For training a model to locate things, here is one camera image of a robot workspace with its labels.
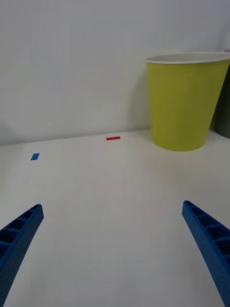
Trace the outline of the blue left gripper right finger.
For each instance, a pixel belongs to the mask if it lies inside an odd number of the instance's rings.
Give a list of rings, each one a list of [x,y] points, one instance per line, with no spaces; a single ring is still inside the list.
[[[203,256],[224,306],[230,305],[230,230],[190,201],[182,216]]]

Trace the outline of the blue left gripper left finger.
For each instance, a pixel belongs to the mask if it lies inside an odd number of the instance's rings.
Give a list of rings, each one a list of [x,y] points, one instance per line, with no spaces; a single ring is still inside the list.
[[[0,231],[0,306],[4,306],[16,274],[43,218],[42,205],[37,204]]]

